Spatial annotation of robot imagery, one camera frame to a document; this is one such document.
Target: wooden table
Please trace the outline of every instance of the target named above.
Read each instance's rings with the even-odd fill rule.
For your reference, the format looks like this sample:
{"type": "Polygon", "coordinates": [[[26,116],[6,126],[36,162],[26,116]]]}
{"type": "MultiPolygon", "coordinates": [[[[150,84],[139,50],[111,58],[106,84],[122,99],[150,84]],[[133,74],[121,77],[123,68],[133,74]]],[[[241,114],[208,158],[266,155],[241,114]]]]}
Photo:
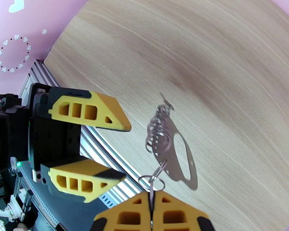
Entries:
{"type": "Polygon", "coordinates": [[[289,16],[270,0],[90,0],[45,63],[119,100],[132,131],[100,133],[140,174],[158,167],[144,141],[162,92],[193,158],[175,135],[166,191],[218,231],[289,225],[289,16]]]}

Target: keychain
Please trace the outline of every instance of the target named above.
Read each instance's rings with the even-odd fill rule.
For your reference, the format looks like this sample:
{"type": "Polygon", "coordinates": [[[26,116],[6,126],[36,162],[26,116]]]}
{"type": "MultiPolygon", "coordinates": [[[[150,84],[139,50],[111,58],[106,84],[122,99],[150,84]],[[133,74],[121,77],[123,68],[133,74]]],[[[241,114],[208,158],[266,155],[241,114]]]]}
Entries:
{"type": "MultiPolygon", "coordinates": [[[[162,156],[171,146],[167,128],[170,110],[174,108],[164,98],[164,103],[158,106],[148,125],[146,149],[152,154],[162,156]],[[158,151],[159,146],[162,146],[163,152],[158,151]]],[[[164,156],[152,175],[139,177],[139,184],[142,184],[141,180],[148,179],[150,187],[143,186],[144,192],[98,214],[90,231],[214,231],[206,213],[163,191],[166,184],[159,175],[167,162],[164,156]],[[162,189],[155,190],[155,181],[163,184],[162,189]]]]}

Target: pink background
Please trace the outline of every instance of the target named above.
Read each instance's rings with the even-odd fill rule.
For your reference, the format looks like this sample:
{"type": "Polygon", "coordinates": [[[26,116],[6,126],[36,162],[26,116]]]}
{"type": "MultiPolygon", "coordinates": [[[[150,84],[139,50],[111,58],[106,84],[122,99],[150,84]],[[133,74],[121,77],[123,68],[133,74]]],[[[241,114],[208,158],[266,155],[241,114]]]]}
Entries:
{"type": "Polygon", "coordinates": [[[0,94],[20,92],[34,60],[45,59],[87,1],[0,0],[0,94]]]}

